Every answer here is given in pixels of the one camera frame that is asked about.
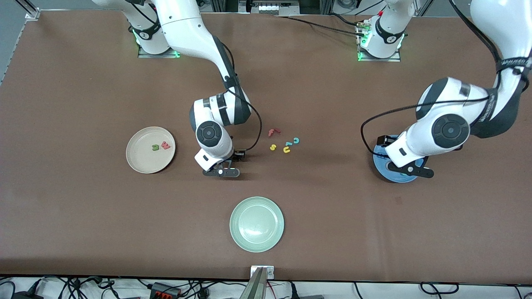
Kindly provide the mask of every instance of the blue plate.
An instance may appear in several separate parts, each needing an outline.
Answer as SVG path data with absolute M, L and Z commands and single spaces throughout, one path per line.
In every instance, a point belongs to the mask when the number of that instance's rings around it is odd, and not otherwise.
M 384 147 L 380 145 L 376 145 L 373 151 L 377 154 L 387 155 L 386 151 L 384 150 Z M 373 155 L 373 163 L 375 164 L 375 167 L 380 172 L 380 174 L 386 179 L 392 182 L 404 183 L 411 182 L 417 178 L 416 176 L 409 176 L 405 175 L 404 173 L 388 170 L 388 164 L 391 162 L 392 161 L 390 160 L 390 158 Z M 415 165 L 421 167 L 423 165 L 423 159 L 417 159 Z

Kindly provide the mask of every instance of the plate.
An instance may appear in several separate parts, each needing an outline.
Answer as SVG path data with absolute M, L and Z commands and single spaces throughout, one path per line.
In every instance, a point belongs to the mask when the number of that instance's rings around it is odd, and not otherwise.
M 172 134 L 160 127 L 147 127 L 135 133 L 126 148 L 129 166 L 140 173 L 163 170 L 176 153 Z
M 285 218 L 273 201 L 254 196 L 235 207 L 229 221 L 229 229 L 231 237 L 242 249 L 264 252 L 272 249 L 281 239 Z
M 384 147 L 380 145 L 376 145 L 373 151 L 377 154 L 387 155 Z M 388 170 L 388 164 L 392 162 L 390 158 L 373 155 L 373 162 L 380 174 L 392 182 L 406 183 L 417 179 L 416 176 L 409 176 L 404 173 Z M 423 159 L 417 159 L 415 164 L 416 166 L 421 167 L 423 165 Z

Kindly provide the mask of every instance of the beige plate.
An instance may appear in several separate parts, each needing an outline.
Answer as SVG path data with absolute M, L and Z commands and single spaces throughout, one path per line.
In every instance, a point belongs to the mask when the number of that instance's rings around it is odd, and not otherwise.
M 175 153 L 176 141 L 170 132 L 160 127 L 148 127 L 129 140 L 126 159 L 129 166 L 140 173 L 155 173 L 163 170 Z

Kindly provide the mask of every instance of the green plate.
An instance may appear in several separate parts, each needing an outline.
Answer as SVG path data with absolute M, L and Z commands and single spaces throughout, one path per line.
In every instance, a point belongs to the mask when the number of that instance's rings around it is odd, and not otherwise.
M 231 237 L 242 249 L 264 252 L 281 239 L 285 219 L 281 209 L 271 200 L 254 196 L 240 202 L 229 221 Z

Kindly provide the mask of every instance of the robotic arm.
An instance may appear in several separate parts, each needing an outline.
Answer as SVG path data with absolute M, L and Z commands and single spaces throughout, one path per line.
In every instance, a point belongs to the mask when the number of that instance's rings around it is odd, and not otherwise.
M 367 38 L 360 47 L 377 58 L 391 57 L 400 47 L 406 25 L 414 16 L 414 0 L 385 0 L 384 9 L 367 22 Z
M 489 138 L 513 125 L 532 64 L 532 0 L 473 0 L 471 16 L 501 50 L 494 88 L 453 78 L 431 84 L 419 100 L 418 121 L 398 137 L 379 137 L 377 147 L 390 159 L 387 171 L 430 178 L 434 173 L 424 167 L 428 156 L 460 149 L 470 135 Z M 500 26 L 500 18 L 508 24 Z
M 224 126 L 246 122 L 251 110 L 225 45 L 209 33 L 195 0 L 152 2 L 170 47 L 183 55 L 212 61 L 226 89 L 225 93 L 196 100 L 190 109 L 190 125 L 201 147 L 194 158 L 206 176 L 238 177 L 240 172 L 231 168 L 231 162 L 243 159 L 245 151 L 235 152 Z M 223 167 L 223 162 L 228 162 L 228 167 Z
M 196 1 L 151 0 L 156 10 L 144 0 L 93 2 L 122 11 L 146 52 L 159 54 L 171 47 L 180 54 L 210 60 L 218 67 L 226 92 L 199 99 L 190 109 L 190 125 L 201 147 L 195 159 L 206 176 L 238 177 L 240 172 L 231 168 L 231 163 L 243 159 L 245 150 L 234 150 L 224 126 L 247 121 L 251 115 L 249 99 L 225 45 L 203 24 Z

